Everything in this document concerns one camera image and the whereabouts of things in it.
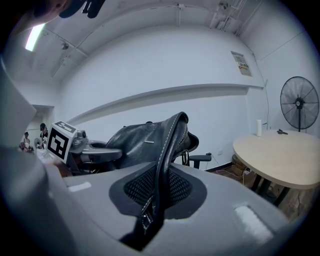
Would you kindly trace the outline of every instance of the fan grille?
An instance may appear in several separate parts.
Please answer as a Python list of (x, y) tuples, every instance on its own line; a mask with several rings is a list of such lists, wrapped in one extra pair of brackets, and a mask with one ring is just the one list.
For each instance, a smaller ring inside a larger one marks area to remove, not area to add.
[(280, 104), (286, 121), (299, 129), (299, 103), (300, 129), (307, 129), (314, 124), (319, 114), (319, 98), (315, 87), (310, 81), (294, 76), (285, 82), (281, 90)]

